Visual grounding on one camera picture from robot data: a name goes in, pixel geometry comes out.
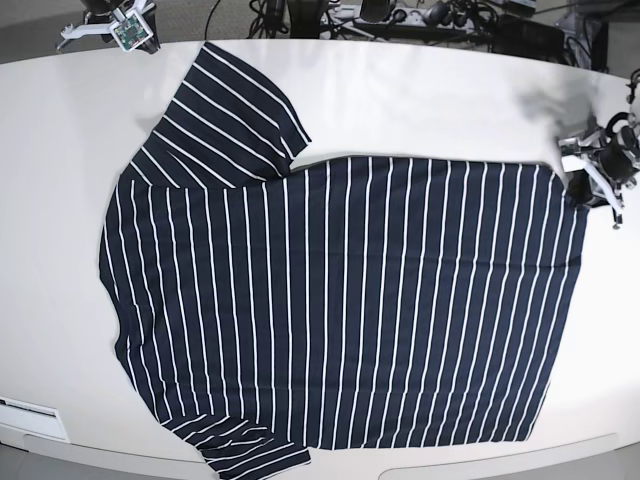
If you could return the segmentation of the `navy white striped T-shirt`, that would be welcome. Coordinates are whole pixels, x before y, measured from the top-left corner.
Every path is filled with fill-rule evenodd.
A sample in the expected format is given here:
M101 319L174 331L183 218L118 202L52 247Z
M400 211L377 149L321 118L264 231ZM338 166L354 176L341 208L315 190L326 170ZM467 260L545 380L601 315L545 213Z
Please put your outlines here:
M314 449L527 440L587 210L537 165L292 170L310 142L273 82L206 43L121 173L99 275L152 415L222 479Z

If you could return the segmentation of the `black equipment box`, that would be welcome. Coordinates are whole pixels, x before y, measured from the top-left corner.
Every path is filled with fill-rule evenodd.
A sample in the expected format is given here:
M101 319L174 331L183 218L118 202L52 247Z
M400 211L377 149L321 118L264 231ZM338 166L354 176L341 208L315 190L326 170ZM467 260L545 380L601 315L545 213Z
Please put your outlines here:
M491 51L529 59L560 58L564 54L564 32L556 27L503 14L493 32Z

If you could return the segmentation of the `white power strip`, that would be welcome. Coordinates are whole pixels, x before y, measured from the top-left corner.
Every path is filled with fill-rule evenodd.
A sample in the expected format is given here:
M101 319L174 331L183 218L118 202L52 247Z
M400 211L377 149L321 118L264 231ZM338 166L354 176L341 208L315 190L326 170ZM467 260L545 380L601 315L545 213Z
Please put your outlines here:
M471 33L474 25L469 16L451 9L439 24L431 8L422 9L396 4L391 12L379 22L368 22L361 17L360 5L332 4L321 18L323 27L338 27L359 30L370 34L391 33Z

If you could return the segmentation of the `white label sticker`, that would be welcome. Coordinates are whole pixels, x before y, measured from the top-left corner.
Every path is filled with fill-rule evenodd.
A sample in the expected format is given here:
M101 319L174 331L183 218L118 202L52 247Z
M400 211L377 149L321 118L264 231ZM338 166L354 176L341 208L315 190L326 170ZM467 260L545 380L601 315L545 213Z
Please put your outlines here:
M1 426L47 440L69 442L60 413L55 408L2 397Z

